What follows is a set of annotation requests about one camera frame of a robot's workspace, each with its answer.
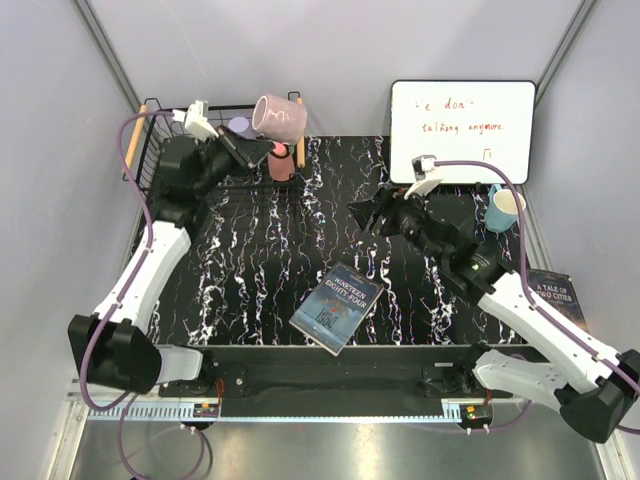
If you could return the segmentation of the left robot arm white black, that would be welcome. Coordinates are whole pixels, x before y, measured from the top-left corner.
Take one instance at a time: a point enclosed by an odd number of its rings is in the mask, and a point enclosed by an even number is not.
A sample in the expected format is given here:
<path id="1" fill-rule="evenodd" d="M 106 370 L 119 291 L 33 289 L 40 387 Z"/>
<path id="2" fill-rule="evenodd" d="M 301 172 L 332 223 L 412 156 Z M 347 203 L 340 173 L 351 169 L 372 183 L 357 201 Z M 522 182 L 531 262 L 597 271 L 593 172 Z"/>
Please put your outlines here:
<path id="1" fill-rule="evenodd" d="M 68 338 L 83 399 L 90 385 L 146 394 L 181 381 L 196 396 L 215 386 L 216 372 L 203 352 L 157 345 L 147 335 L 155 304 L 207 217 L 207 195 L 229 176 L 250 172 L 274 150 L 264 139 L 244 138 L 212 125 L 207 103 L 168 112 L 185 134 L 165 139 L 155 174 L 158 185 L 140 192 L 146 230 L 115 286 L 90 315 L 76 315 Z"/>

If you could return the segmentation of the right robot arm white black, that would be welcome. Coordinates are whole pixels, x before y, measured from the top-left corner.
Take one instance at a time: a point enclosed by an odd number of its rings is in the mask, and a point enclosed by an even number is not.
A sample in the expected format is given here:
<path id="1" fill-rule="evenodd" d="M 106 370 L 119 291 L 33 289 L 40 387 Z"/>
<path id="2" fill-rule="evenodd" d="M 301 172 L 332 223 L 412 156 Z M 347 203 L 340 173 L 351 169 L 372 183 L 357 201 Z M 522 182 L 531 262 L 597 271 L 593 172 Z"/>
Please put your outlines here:
<path id="1" fill-rule="evenodd" d="M 348 209 L 363 231 L 401 236 L 433 258 L 442 284 L 459 298 L 499 319 L 541 353 L 542 363 L 509 357 L 477 345 L 459 362 L 454 384 L 466 396 L 498 390 L 557 412 L 583 438 L 603 444 L 622 430 L 622 421 L 639 399 L 639 353 L 619 352 L 579 328 L 528 286 L 515 271 L 446 216 L 426 197 L 443 180 L 445 162 L 423 155 L 408 188 L 383 184 Z"/>

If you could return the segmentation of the pink ceramic mug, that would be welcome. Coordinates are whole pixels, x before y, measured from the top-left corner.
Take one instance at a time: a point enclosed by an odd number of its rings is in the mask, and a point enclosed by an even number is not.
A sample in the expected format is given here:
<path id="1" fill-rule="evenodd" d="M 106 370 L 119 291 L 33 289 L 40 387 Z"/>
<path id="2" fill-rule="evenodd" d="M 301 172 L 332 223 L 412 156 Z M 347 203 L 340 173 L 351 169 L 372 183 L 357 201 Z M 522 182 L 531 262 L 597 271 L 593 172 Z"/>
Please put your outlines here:
<path id="1" fill-rule="evenodd" d="M 254 106 L 251 126 L 256 134 L 266 139 L 293 145 L 303 137 L 307 118 L 304 104 L 266 94 Z"/>

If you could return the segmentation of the light blue mug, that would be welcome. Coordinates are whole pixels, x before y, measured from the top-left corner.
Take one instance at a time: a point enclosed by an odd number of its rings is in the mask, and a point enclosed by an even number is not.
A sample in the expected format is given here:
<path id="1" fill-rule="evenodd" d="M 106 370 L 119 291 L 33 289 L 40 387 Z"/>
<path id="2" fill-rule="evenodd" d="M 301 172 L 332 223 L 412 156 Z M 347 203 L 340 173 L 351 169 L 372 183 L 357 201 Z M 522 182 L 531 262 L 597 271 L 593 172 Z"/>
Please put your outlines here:
<path id="1" fill-rule="evenodd" d="M 509 230 L 518 220 L 516 200 L 519 200 L 521 211 L 524 211 L 527 204 L 520 193 L 513 195 L 508 187 L 492 185 L 489 190 L 489 205 L 484 217 L 486 229 L 494 233 Z"/>

